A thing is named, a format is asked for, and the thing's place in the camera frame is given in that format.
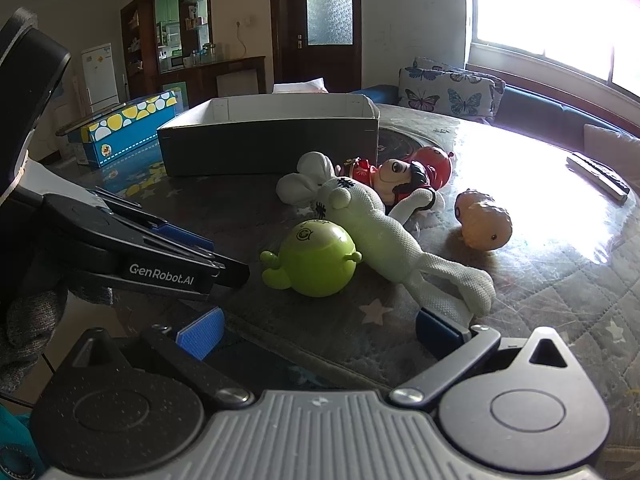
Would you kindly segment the grey gloved left hand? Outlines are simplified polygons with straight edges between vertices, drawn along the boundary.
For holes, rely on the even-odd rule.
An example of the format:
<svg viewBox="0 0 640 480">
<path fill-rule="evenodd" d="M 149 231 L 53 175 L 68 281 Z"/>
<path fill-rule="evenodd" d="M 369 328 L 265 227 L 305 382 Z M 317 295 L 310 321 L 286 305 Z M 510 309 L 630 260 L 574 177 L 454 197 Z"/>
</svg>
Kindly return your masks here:
<svg viewBox="0 0 640 480">
<path fill-rule="evenodd" d="M 87 328 L 102 322 L 115 325 L 113 304 L 113 289 L 96 284 L 3 284 L 1 393 L 10 396 L 21 388 L 49 347 L 58 362 Z"/>
</svg>

